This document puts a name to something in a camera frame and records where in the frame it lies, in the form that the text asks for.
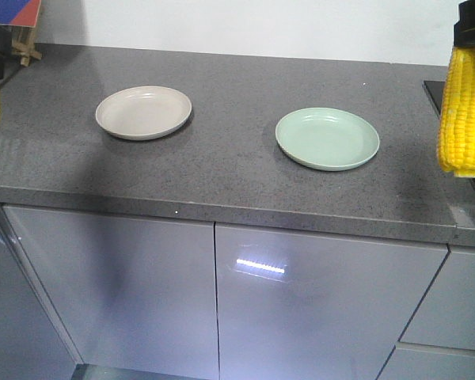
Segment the green plate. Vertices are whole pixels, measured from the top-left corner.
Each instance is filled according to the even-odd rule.
[[[348,170],[376,155],[377,131],[366,120],[334,108],[304,108],[276,125],[276,141],[294,161],[319,170]]]

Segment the corn cob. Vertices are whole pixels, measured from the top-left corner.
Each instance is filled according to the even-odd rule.
[[[456,177],[475,177],[475,47],[454,47],[443,90],[438,159]]]

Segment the red and blue object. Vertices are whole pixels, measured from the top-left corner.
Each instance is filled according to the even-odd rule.
[[[0,24],[33,27],[39,8],[40,0],[0,0]]]

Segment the gray cabinet door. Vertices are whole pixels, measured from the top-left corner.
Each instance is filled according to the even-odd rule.
[[[475,380],[475,355],[397,348],[378,380]]]
[[[447,254],[216,226],[222,380],[372,380]]]
[[[453,249],[402,340],[475,350],[475,249]]]
[[[74,368],[0,234],[0,379],[69,380]]]
[[[5,211],[85,363],[218,378],[211,223]]]

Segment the beige plate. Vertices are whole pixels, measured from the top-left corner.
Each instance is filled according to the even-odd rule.
[[[192,111],[188,97],[169,87],[146,85],[106,97],[95,119],[108,133],[122,139],[158,139],[181,127]]]

